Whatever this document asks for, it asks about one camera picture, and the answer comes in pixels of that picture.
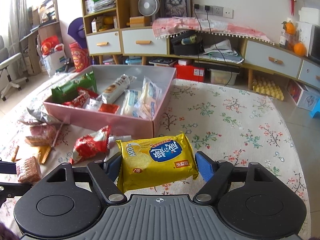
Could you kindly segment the yellow chip packet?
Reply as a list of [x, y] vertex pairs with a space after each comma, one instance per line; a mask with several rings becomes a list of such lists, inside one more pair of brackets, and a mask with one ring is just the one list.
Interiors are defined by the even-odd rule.
[[117, 187], [123, 192], [156, 187], [199, 175], [192, 146], [185, 136], [117, 141], [122, 161]]

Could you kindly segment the red candy packet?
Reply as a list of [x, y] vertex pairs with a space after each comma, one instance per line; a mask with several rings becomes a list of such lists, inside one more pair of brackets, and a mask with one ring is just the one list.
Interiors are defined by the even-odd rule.
[[96, 132], [84, 135], [76, 140], [72, 156], [69, 159], [71, 164], [76, 164], [96, 156], [98, 153], [106, 153], [110, 126], [104, 126]]

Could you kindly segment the pink wafer packet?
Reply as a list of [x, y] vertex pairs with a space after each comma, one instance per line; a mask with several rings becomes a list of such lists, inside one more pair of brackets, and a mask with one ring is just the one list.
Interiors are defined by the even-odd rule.
[[30, 146], [53, 146], [59, 132], [55, 125], [29, 126], [25, 132], [25, 142]]

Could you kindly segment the white blue bread packet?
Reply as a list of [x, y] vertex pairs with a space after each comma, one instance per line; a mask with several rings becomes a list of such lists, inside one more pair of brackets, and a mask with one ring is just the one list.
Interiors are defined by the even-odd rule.
[[159, 88], [150, 78], [144, 77], [142, 93], [138, 100], [138, 109], [145, 119], [153, 119], [158, 108], [159, 98], [162, 89]]
[[135, 90], [135, 89], [126, 89], [124, 94], [125, 94], [125, 98], [123, 101], [120, 114], [138, 118], [139, 115], [137, 113], [137, 109], [135, 105], [140, 99], [142, 92], [140, 90]]

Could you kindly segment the silver foil packet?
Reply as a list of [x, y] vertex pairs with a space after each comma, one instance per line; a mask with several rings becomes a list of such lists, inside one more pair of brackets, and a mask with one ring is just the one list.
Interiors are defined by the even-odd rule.
[[18, 119], [18, 122], [29, 126], [42, 124], [57, 125], [61, 123], [59, 119], [53, 117], [52, 115], [49, 115], [46, 111], [42, 110], [41, 108], [27, 108], [27, 113], [23, 114]]

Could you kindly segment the brown cookie tube packet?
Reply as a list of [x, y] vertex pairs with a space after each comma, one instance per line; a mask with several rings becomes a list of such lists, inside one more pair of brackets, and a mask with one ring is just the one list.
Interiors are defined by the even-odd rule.
[[123, 74], [108, 86], [97, 99], [106, 104], [113, 104], [124, 93], [130, 84], [136, 80], [135, 76]]

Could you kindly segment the green snack packet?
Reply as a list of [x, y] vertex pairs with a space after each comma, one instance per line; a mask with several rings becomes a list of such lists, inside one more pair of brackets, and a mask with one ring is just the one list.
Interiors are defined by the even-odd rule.
[[85, 88], [97, 92], [97, 83], [93, 71], [67, 81], [52, 89], [52, 102], [64, 103], [78, 96], [78, 88]]

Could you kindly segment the pink cardboard box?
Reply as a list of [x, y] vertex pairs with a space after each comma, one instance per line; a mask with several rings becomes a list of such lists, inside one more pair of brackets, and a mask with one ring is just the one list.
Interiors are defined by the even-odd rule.
[[[52, 102], [52, 89], [65, 84], [76, 77], [93, 71], [97, 83], [97, 92], [85, 88], [78, 88], [78, 96], [64, 103]], [[113, 103], [106, 104], [97, 97], [114, 81], [126, 74], [135, 76], [128, 89], [142, 91], [144, 77], [150, 78], [162, 89], [158, 102], [158, 108], [153, 119], [145, 119], [135, 105], [138, 118], [121, 115], [125, 94]], [[170, 99], [170, 90], [174, 85], [176, 71], [170, 67], [153, 67], [140, 65], [93, 65], [78, 74], [63, 79], [58, 85], [50, 89], [51, 95], [44, 101], [44, 107], [48, 114], [54, 116], [65, 124], [71, 124], [86, 129], [97, 131], [104, 126], [110, 126], [112, 135], [129, 135], [133, 139], [145, 139], [155, 137], [160, 127], [160, 120]]]

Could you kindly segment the red shoe box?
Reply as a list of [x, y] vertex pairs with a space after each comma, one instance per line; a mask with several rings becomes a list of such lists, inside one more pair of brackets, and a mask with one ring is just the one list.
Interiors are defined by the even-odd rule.
[[176, 77], [178, 79], [196, 82], [204, 81], [204, 68], [180, 64], [175, 64], [174, 67], [176, 68]]

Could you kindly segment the yellow egg tray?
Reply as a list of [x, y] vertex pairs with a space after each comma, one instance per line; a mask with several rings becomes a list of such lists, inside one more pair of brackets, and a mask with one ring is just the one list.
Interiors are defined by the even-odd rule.
[[284, 100], [284, 94], [281, 88], [264, 77], [255, 77], [252, 83], [253, 91], [259, 94], [267, 95], [280, 101]]

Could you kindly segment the red gift bag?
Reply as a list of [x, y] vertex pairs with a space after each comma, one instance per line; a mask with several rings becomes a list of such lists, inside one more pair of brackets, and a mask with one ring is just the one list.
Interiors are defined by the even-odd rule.
[[91, 65], [88, 49], [81, 48], [78, 42], [69, 45], [76, 72], [81, 72]]

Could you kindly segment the blue plastic stool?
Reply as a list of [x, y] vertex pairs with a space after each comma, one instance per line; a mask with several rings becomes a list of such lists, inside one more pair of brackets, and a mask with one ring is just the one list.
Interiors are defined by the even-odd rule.
[[320, 113], [320, 100], [317, 101], [309, 115], [311, 118], [314, 118], [317, 113]]

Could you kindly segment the purple hat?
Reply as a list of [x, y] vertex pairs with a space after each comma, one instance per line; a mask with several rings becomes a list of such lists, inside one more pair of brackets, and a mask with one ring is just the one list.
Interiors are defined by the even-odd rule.
[[67, 33], [80, 45], [81, 48], [87, 48], [84, 24], [81, 17], [76, 18], [70, 23]]

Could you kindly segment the pink cloth cover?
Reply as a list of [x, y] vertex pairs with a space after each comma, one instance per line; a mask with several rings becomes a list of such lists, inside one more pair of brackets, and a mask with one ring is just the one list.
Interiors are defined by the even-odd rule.
[[224, 21], [210, 19], [206, 20], [192, 17], [172, 17], [158, 18], [152, 24], [153, 34], [157, 39], [174, 37], [189, 30], [211, 33], [215, 35], [251, 38], [253, 40], [274, 45], [274, 42], [272, 42], [261, 31], [255, 30], [251, 27]]

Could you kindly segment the orange fruit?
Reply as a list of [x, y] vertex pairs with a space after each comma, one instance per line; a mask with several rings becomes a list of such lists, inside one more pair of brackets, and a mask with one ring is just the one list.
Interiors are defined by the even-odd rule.
[[304, 46], [304, 44], [302, 42], [298, 42], [293, 46], [293, 51], [295, 54], [297, 54], [298, 56], [305, 56], [306, 55], [306, 47]]

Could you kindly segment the wooden white TV cabinet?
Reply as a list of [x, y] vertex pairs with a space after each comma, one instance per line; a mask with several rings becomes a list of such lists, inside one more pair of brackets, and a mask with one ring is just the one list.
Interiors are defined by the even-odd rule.
[[[143, 16], [138, 10], [138, 1], [81, 0], [90, 55], [111, 55], [114, 59], [119, 55], [141, 56], [142, 63], [152, 56], [191, 58], [203, 68], [213, 68], [218, 64], [224, 67], [239, 65], [248, 69], [250, 80], [255, 71], [260, 71], [319, 87], [319, 63], [308, 56], [312, 28], [309, 23], [289, 21], [295, 32], [285, 36], [288, 46], [272, 39], [274, 45], [251, 38], [194, 30], [157, 39], [152, 24], [161, 18], [160, 8], [156, 15]], [[192, 0], [191, 17], [252, 28], [255, 21], [265, 21], [266, 13], [279, 14], [280, 7], [275, 0]], [[306, 47], [303, 57], [293, 51], [298, 42]]]

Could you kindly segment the white desk fan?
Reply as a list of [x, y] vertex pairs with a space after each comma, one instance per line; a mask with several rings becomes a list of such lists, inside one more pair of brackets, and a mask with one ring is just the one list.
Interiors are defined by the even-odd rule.
[[156, 15], [160, 8], [159, 0], [139, 0], [138, 10], [143, 16]]

